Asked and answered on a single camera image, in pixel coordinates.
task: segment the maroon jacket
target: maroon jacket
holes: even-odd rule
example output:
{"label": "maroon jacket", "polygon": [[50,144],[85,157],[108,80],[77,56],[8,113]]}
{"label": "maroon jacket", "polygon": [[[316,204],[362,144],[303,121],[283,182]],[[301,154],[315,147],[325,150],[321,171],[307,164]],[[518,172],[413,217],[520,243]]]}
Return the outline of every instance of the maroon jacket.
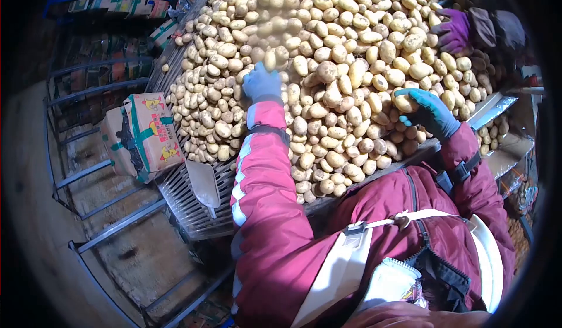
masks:
{"label": "maroon jacket", "polygon": [[[247,122],[249,129],[259,124],[284,129],[283,108],[274,102],[260,102],[250,107]],[[466,123],[441,147],[448,170],[462,160],[467,162],[477,151],[478,142]],[[288,148],[279,135],[255,133],[244,140],[231,198],[237,228],[232,244],[237,260],[233,313],[239,326],[290,327],[339,232],[350,223],[379,221],[406,209],[412,212],[434,208],[463,218],[478,215],[500,249],[503,294],[509,289],[515,251],[503,201],[486,162],[481,162],[470,177],[455,186],[454,200],[437,186],[430,170],[424,167],[405,169],[411,181],[405,170],[381,177],[344,199],[328,226],[328,233],[332,234],[318,240],[313,238],[302,205],[297,204],[290,168]],[[437,255],[470,277],[465,297],[467,309],[485,309],[480,296],[478,255],[465,223],[459,217],[431,217],[422,222]],[[368,285],[374,268],[385,257],[403,261],[422,244],[416,222],[402,232],[395,225],[374,228],[357,293]],[[353,300],[353,296],[342,302]],[[330,310],[338,310],[342,302]]]}

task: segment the worker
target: worker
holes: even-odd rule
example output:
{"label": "worker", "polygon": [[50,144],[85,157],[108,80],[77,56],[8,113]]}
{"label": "worker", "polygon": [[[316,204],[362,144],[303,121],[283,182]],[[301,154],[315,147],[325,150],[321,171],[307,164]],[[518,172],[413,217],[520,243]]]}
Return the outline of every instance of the worker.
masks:
{"label": "worker", "polygon": [[471,48],[489,52],[494,62],[511,68],[536,64],[532,48],[519,18],[505,10],[472,7],[467,12],[440,9],[437,14],[447,18],[431,27],[439,36],[437,46],[442,52],[467,53]]}
{"label": "worker", "polygon": [[235,322],[362,327],[375,323],[357,323],[370,312],[384,318],[381,310],[396,307],[410,307],[404,316],[423,310],[427,319],[428,310],[454,313],[451,319],[493,312],[513,279],[514,248],[502,198],[468,124],[431,93],[397,91],[419,105],[400,121],[422,124],[439,139],[448,173],[409,166],[351,186],[327,235],[314,239],[291,177],[280,86],[277,72],[261,62],[242,85],[252,105],[231,197]]}

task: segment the jacket sleeve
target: jacket sleeve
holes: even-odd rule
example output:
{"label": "jacket sleeve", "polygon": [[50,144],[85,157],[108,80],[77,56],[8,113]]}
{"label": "jacket sleeve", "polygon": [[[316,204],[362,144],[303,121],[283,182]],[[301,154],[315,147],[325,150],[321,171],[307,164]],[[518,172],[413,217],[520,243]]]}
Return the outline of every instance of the jacket sleeve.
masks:
{"label": "jacket sleeve", "polygon": [[517,16],[509,11],[487,11],[472,7],[468,11],[475,41],[485,47],[497,47],[517,56],[525,47],[525,30]]}
{"label": "jacket sleeve", "polygon": [[[462,123],[459,130],[442,144],[441,154],[445,168],[453,170],[461,161],[467,162],[478,151],[478,142],[468,124]],[[453,201],[460,216],[470,218],[476,214],[490,229],[500,249],[503,263],[503,295],[509,290],[515,266],[515,249],[509,236],[507,212],[503,199],[485,160],[481,161],[461,184],[453,188]]]}
{"label": "jacket sleeve", "polygon": [[304,285],[301,301],[290,302],[291,292],[299,284],[299,271],[307,270],[292,266],[291,258],[312,242],[313,231],[302,205],[297,204],[287,146],[278,134],[251,133],[260,125],[285,132],[283,107],[273,101],[258,102],[249,108],[247,124],[250,134],[238,156],[230,199],[237,231],[231,245],[237,261],[232,313],[244,327],[273,327],[281,322],[290,326],[296,311],[286,318],[287,324],[281,316],[290,310],[284,310],[284,305],[295,305],[293,310],[298,310],[309,289]]}

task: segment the concrete floor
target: concrete floor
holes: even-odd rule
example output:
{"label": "concrete floor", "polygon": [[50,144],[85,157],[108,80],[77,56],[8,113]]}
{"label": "concrete floor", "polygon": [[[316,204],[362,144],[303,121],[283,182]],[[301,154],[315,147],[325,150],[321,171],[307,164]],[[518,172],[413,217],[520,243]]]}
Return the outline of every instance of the concrete floor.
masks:
{"label": "concrete floor", "polygon": [[[4,199],[25,260],[48,299],[70,326],[123,327],[125,321],[95,289],[68,242],[88,241],[106,226],[157,198],[158,191],[137,192],[85,222],[52,198],[44,144],[45,82],[12,95],[4,104],[2,180]],[[107,158],[98,135],[77,141],[63,151],[70,174]],[[51,139],[51,151],[55,151]],[[53,163],[57,177],[58,164]],[[88,212],[133,184],[106,168],[71,184],[76,208]],[[156,212],[83,254],[95,278],[123,310],[144,326],[133,304],[150,304],[195,269],[188,247],[165,214]],[[177,307],[204,281],[197,274],[150,312],[159,318]]]}

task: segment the purple glove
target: purple glove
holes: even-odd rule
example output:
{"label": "purple glove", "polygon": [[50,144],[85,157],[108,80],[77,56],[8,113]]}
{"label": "purple glove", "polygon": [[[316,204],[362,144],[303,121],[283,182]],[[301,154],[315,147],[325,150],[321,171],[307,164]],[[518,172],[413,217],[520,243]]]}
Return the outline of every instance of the purple glove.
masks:
{"label": "purple glove", "polygon": [[439,36],[437,46],[441,51],[456,54],[467,47],[470,24],[467,14],[462,11],[442,9],[437,10],[438,15],[446,16],[449,22],[444,22],[431,27],[431,32]]}

